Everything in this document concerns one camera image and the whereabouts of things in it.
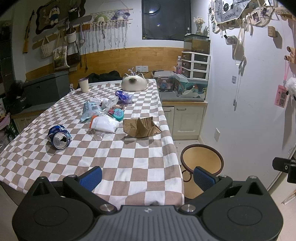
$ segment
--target blue gripper pad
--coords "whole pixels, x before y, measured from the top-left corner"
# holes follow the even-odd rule
[[[102,181],[102,169],[94,167],[79,177],[79,184],[92,191]]]
[[[201,167],[196,167],[194,169],[193,179],[203,191],[206,191],[216,184],[216,177]]]

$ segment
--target window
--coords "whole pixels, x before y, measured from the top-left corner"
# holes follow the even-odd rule
[[[188,27],[190,0],[142,0],[143,39],[184,41]]]

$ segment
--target wooden trash can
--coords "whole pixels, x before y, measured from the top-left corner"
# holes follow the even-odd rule
[[[221,154],[214,148],[193,144],[185,147],[181,152],[181,170],[184,182],[184,196],[193,199],[203,193],[193,180],[193,170],[195,167],[202,167],[208,172],[217,176],[221,173],[224,161]]]

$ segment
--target blue soda can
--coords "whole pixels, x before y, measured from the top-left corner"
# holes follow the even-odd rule
[[[62,150],[70,144],[72,137],[64,126],[57,125],[49,129],[47,139],[54,148]]]

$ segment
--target water bottle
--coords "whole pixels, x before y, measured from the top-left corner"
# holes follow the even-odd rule
[[[181,56],[178,56],[176,73],[177,74],[181,74],[182,73],[182,60],[181,60]]]

